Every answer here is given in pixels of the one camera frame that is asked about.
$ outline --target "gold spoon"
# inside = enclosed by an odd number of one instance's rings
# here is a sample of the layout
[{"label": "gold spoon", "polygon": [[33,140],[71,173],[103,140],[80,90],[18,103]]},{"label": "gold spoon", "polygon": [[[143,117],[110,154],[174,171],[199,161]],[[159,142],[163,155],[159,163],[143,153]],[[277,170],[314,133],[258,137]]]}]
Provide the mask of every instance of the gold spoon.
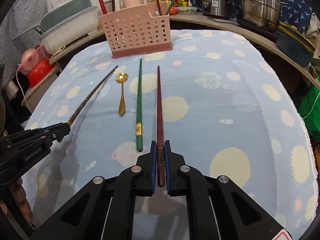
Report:
[{"label": "gold spoon", "polygon": [[119,115],[123,116],[125,112],[125,102],[124,102],[124,89],[123,89],[123,83],[128,80],[128,74],[127,73],[119,73],[118,76],[116,76],[116,81],[121,84],[121,99],[120,99],[120,105],[119,105]]}]

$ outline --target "screw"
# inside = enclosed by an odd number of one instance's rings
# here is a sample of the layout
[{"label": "screw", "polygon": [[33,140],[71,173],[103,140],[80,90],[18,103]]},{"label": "screw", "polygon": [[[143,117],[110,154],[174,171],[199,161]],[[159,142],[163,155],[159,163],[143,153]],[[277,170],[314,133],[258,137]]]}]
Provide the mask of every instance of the screw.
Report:
[{"label": "screw", "polygon": [[140,167],[140,166],[133,166],[133,167],[131,168],[131,171],[132,171],[132,172],[140,172],[140,171],[141,171],[141,167]]},{"label": "screw", "polygon": [[222,176],[219,177],[219,181],[221,183],[227,183],[229,181],[229,178],[227,176],[225,176],[225,175],[222,175]]},{"label": "screw", "polygon": [[93,179],[94,184],[100,184],[102,182],[103,182],[103,177],[98,176]]},{"label": "screw", "polygon": [[188,172],[188,171],[190,171],[190,167],[188,165],[182,165],[180,167],[180,170],[183,172]]}]

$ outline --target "tomato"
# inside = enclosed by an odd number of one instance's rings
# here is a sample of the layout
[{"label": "tomato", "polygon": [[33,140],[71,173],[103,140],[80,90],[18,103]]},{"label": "tomato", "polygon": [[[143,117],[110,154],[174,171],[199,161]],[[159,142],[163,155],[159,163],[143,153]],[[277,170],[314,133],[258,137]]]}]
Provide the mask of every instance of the tomato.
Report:
[{"label": "tomato", "polygon": [[171,9],[170,9],[170,11],[169,11],[169,14],[170,14],[170,15],[175,15],[175,14],[177,14],[177,13],[178,13],[177,8],[174,7],[174,6],[172,6]]}]

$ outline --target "curved wooden countertop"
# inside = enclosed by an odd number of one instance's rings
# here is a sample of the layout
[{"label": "curved wooden countertop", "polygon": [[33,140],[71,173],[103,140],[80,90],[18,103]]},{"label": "curved wooden countertop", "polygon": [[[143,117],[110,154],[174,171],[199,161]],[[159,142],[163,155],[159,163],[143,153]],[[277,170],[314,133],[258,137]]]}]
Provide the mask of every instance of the curved wooden countertop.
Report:
[{"label": "curved wooden countertop", "polygon": [[[285,61],[287,61],[289,64],[291,64],[293,67],[295,67],[302,75],[304,75],[308,80],[310,80],[319,90],[320,90],[320,83],[317,79],[314,79],[308,68],[303,68],[298,63],[287,57],[277,46],[276,43],[273,41],[270,41],[269,39],[254,33],[252,31],[249,31],[247,29],[244,29],[238,25],[236,21],[230,21],[230,20],[221,20],[217,19],[217,21],[208,20],[207,16],[204,16],[202,13],[196,13],[194,15],[170,15],[170,21],[180,21],[180,22],[188,22],[198,25],[204,25],[207,27],[220,29],[224,31],[231,31],[234,33],[238,33],[242,36],[244,36],[247,40],[254,42],[255,44],[260,45],[265,50],[278,55]],[[53,64],[54,62],[58,61],[65,55],[69,54],[73,50],[77,49],[79,46],[104,35],[103,29],[98,29],[96,32],[91,33],[74,43],[68,45],[63,51],[58,53],[57,55],[51,57],[49,60],[50,64]]]},{"label": "curved wooden countertop", "polygon": [[219,20],[219,22],[215,22],[212,20],[209,20],[207,16],[204,16],[202,13],[196,13],[194,15],[171,15],[170,16],[171,21],[180,21],[180,22],[189,22],[199,25],[205,25],[208,27],[212,27],[215,29],[220,29],[224,31],[231,31],[233,33],[238,33],[242,36],[244,36],[247,40],[252,41],[267,51],[274,53],[278,55],[279,57],[283,58],[285,61],[290,63],[292,66],[294,66],[299,72],[301,72],[302,75],[304,75],[308,80],[310,80],[319,90],[320,90],[320,83],[317,79],[314,79],[308,68],[304,68],[300,66],[298,63],[290,59],[287,55],[285,55],[277,46],[276,43],[273,41],[257,34],[252,31],[249,31],[247,29],[244,29],[237,25],[237,22],[231,22],[228,20]]}]

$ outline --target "flower-shaped spoon head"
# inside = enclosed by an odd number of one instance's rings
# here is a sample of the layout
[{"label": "flower-shaped spoon head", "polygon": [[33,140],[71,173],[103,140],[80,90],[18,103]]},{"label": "flower-shaped spoon head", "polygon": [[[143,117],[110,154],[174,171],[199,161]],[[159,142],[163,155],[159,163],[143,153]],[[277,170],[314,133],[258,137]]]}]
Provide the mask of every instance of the flower-shaped spoon head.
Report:
[{"label": "flower-shaped spoon head", "polygon": [[116,81],[117,81],[118,83],[124,83],[124,82],[126,82],[127,80],[128,80],[128,74],[127,74],[127,73],[121,72],[121,73],[119,73],[118,76],[116,76]]}]

